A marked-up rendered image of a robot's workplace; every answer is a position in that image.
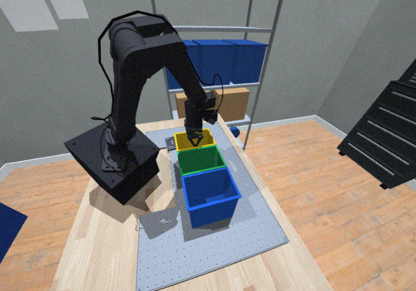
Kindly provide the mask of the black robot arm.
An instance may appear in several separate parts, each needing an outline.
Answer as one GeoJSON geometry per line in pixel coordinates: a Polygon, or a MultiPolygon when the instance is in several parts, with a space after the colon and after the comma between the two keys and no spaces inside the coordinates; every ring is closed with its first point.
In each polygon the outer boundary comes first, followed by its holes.
{"type": "Polygon", "coordinates": [[[119,19],[108,30],[114,59],[114,106],[106,125],[103,171],[124,170],[128,142],[137,131],[135,118],[142,88],[147,78],[165,66],[187,95],[185,114],[199,114],[194,117],[194,128],[202,128],[202,118],[212,125],[218,120],[215,109],[207,110],[215,107],[214,93],[204,91],[187,59],[184,42],[167,25],[170,22],[166,16],[157,15],[167,21],[149,15],[119,19]]]}

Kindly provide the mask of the blue open-top bin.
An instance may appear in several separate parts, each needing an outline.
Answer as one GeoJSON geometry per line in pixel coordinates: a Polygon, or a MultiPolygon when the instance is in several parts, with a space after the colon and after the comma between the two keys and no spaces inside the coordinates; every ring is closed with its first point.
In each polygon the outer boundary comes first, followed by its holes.
{"type": "Polygon", "coordinates": [[[228,167],[181,179],[192,228],[231,218],[242,198],[228,167]]]}

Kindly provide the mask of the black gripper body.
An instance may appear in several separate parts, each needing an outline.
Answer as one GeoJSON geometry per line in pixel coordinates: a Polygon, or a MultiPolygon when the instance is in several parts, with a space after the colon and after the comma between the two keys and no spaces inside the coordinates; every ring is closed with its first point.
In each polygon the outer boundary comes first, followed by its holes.
{"type": "Polygon", "coordinates": [[[186,133],[187,133],[188,138],[199,137],[197,133],[192,134],[193,132],[199,132],[199,133],[203,132],[202,128],[194,128],[194,117],[198,117],[198,116],[199,114],[197,116],[186,115],[186,119],[184,119],[186,133]]]}

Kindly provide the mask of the green bin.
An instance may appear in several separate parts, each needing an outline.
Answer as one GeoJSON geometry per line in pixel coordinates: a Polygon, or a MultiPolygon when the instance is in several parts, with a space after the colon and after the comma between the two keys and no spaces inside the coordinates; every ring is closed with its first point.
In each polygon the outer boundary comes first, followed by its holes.
{"type": "Polygon", "coordinates": [[[227,167],[217,145],[177,152],[181,177],[227,167]]]}

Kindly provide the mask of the yellow bin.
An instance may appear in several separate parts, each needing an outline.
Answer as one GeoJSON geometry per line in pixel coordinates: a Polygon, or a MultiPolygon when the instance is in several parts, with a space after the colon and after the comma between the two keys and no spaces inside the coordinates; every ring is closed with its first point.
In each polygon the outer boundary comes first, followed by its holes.
{"type": "Polygon", "coordinates": [[[193,147],[192,143],[188,140],[188,136],[186,132],[174,133],[177,152],[216,145],[213,139],[213,136],[208,128],[203,129],[203,132],[201,133],[199,132],[195,132],[195,133],[204,135],[203,139],[200,141],[197,147],[193,147]]]}

